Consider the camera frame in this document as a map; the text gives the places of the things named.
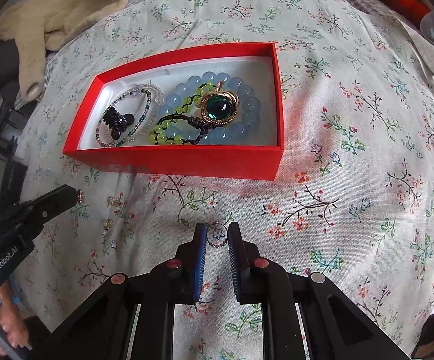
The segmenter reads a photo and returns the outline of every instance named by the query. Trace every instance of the green gemstone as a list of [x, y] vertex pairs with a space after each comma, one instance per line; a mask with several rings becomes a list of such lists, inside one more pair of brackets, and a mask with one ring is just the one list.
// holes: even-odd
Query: green gemstone
[[227, 97], [213, 94], [206, 102], [206, 110], [212, 120], [224, 120], [234, 113], [235, 108]]
[[165, 134], [157, 135], [157, 142], [159, 142], [159, 143], [167, 142], [167, 136]]

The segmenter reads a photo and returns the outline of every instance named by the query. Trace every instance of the gold ring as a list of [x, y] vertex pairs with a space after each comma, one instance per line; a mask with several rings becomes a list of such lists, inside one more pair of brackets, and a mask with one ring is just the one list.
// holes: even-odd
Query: gold ring
[[222, 90], [219, 81], [214, 91], [209, 91], [200, 100], [202, 119], [208, 123], [223, 126], [234, 120], [239, 106], [239, 97], [230, 91]]

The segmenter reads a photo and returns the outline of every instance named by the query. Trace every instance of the black claw clip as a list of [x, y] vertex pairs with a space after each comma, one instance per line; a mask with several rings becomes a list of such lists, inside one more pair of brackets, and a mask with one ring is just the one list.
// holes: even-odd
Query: black claw clip
[[135, 117], [132, 114], [119, 114], [114, 107], [110, 107], [107, 112], [105, 112], [102, 120], [108, 128], [112, 130], [112, 139], [117, 140], [120, 138], [120, 135], [127, 130], [127, 127], [134, 123]]

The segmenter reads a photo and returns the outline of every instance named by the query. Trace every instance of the screw head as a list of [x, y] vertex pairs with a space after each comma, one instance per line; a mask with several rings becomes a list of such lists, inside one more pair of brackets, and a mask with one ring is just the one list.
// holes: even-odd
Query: screw head
[[176, 269], [182, 265], [182, 261], [180, 261], [179, 259], [170, 259], [165, 264], [167, 268]]
[[258, 258], [254, 260], [254, 265], [257, 268], [267, 268], [269, 266], [269, 261], [263, 258]]
[[122, 274], [115, 274], [110, 278], [112, 284], [122, 284], [125, 281], [125, 276]]
[[314, 272], [312, 275], [310, 275], [310, 278], [315, 283], [323, 283], [326, 281], [326, 277], [320, 272]]

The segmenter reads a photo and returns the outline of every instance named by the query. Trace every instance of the floral fabric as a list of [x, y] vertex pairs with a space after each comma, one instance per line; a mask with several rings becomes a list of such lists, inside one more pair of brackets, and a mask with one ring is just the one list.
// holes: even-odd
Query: floral fabric
[[[104, 173], [62, 155], [96, 74], [240, 41], [278, 48], [286, 149], [274, 182]], [[56, 55], [17, 154], [23, 200], [62, 184], [86, 196], [16, 271], [51, 329], [114, 272], [173, 257], [196, 222], [234, 220], [289, 272], [327, 275], [407, 354], [434, 310], [434, 80], [391, 16], [345, 0], [132, 0]], [[236, 303], [227, 246], [208, 248], [200, 300], [176, 308], [174, 358], [262, 358], [261, 308]]]

